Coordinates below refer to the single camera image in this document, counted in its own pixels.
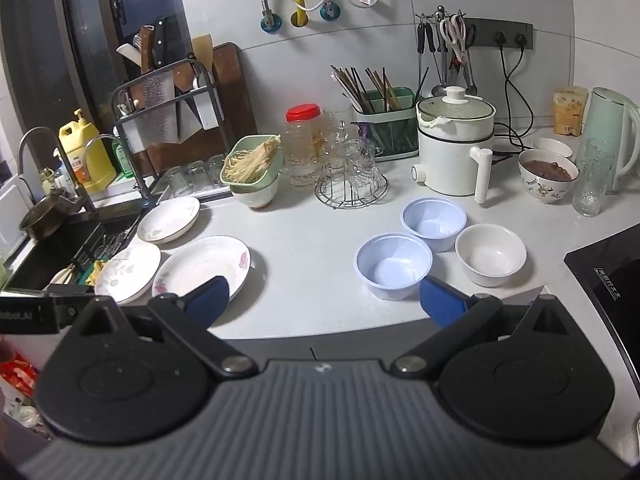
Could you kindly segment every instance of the power outlet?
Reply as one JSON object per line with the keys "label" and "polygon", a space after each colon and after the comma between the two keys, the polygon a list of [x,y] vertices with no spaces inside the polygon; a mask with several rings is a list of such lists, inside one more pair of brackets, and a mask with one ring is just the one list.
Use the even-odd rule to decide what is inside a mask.
{"label": "power outlet", "polygon": [[517,48],[520,49],[520,45],[516,42],[516,38],[520,34],[524,34],[527,38],[526,50],[533,50],[533,25],[530,23],[521,22],[504,22],[503,20],[486,20],[484,18],[468,18],[465,16],[466,28],[469,25],[474,24],[476,26],[476,42],[474,46],[494,46],[495,37],[498,32],[504,34],[507,38],[507,43],[504,44],[504,48]]}

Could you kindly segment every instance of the yellow bottle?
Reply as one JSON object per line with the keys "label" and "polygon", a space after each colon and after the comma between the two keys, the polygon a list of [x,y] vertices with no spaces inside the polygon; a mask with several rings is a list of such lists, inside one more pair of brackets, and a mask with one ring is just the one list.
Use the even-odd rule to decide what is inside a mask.
{"label": "yellow bottle", "polygon": [[98,128],[93,123],[88,123],[82,117],[82,110],[74,112],[78,121],[71,121],[60,128],[60,141],[65,149],[71,166],[78,180],[88,193],[102,191],[116,178],[116,170],[113,168],[109,155],[101,142],[94,142],[86,154],[87,168],[82,166],[82,156],[86,144],[98,136]]}

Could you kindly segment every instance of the gray ribbed surface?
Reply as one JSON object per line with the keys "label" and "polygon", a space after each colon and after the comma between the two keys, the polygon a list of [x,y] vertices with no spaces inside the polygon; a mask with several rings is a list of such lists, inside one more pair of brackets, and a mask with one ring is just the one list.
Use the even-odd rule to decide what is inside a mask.
{"label": "gray ribbed surface", "polygon": [[33,480],[613,479],[626,466],[596,442],[525,450],[453,422],[429,387],[378,362],[271,362],[228,382],[187,427],[156,442],[92,449],[57,441]]}

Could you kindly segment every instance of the plate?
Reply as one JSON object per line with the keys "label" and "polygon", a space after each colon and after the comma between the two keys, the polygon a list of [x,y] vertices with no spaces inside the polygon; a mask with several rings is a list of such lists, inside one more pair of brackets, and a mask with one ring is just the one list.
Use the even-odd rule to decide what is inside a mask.
{"label": "plate", "polygon": [[193,196],[172,198],[152,209],[138,226],[143,242],[165,244],[179,238],[196,223],[200,202]]}
{"label": "plate", "polygon": [[141,243],[116,254],[95,282],[96,296],[111,296],[117,304],[129,303],[149,288],[160,266],[160,249]]}
{"label": "plate", "polygon": [[195,240],[162,264],[152,294],[172,292],[184,296],[214,276],[224,276],[231,301],[244,284],[250,264],[249,249],[237,238],[211,236]]}

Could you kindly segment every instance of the faucet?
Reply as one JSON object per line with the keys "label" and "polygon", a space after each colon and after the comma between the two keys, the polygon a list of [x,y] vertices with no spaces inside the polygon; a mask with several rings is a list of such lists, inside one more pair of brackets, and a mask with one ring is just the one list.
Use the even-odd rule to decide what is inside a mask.
{"label": "faucet", "polygon": [[89,146],[91,146],[98,139],[111,139],[120,143],[120,145],[122,146],[122,151],[124,152],[125,157],[127,157],[127,161],[129,161],[131,171],[133,171],[133,177],[136,179],[136,185],[134,186],[134,189],[137,189],[140,192],[140,195],[142,195],[142,198],[144,199],[145,205],[149,205],[153,203],[154,199],[151,195],[151,192],[149,191],[149,188],[146,186],[145,179],[142,177],[140,172],[136,169],[136,165],[133,161],[133,157],[131,155],[131,152],[129,151],[128,146],[126,146],[121,139],[119,139],[114,135],[100,134],[97,137],[94,137],[93,139],[89,140],[84,145],[84,155],[82,156],[82,167],[86,168],[86,172],[89,178],[91,178],[91,176],[89,175],[89,168],[86,164],[86,154],[87,154],[87,151],[89,150]]}
{"label": "faucet", "polygon": [[49,134],[53,136],[54,139],[56,139],[56,145],[58,146],[58,151],[60,152],[60,158],[62,158],[62,163],[65,165],[66,172],[69,174],[69,178],[74,183],[74,189],[76,191],[76,195],[78,196],[78,198],[74,201],[65,199],[66,202],[68,202],[70,210],[78,212],[82,209],[82,206],[84,206],[84,208],[88,212],[95,213],[94,203],[91,201],[91,197],[89,197],[87,190],[78,180],[78,176],[74,172],[74,168],[71,166],[71,162],[69,162],[68,156],[66,156],[66,152],[64,147],[62,146],[60,138],[50,128],[47,128],[46,126],[36,126],[22,136],[22,138],[20,139],[20,145],[18,146],[18,174],[22,174],[24,171],[22,156],[27,140],[29,139],[29,137],[36,133]]}

